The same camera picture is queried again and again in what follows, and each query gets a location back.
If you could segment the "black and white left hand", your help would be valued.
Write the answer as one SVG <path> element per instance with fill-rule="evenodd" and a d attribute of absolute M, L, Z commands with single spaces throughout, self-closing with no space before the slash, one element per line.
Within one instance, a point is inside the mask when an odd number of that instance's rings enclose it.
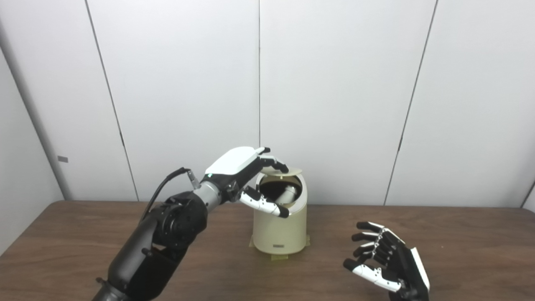
<path fill-rule="evenodd" d="M 194 193 L 205 203 L 211 212 L 226 202 L 239 201 L 260 212 L 289 217 L 289 210 L 269 201 L 254 187 L 248 186 L 250 180 L 264 168 L 272 167 L 283 174 L 289 172 L 287 165 L 274 156 L 268 155 L 269 148 L 237 147 L 230 149 L 208 169 Z"/>

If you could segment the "black and white right hand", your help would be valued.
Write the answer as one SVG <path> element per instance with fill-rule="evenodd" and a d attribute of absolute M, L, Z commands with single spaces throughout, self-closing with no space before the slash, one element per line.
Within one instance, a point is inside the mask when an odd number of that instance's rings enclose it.
<path fill-rule="evenodd" d="M 430 282 L 416 247 L 409 248 L 388 227 L 357 222 L 353 242 L 363 241 L 343 266 L 388 291 L 391 301 L 428 301 Z"/>

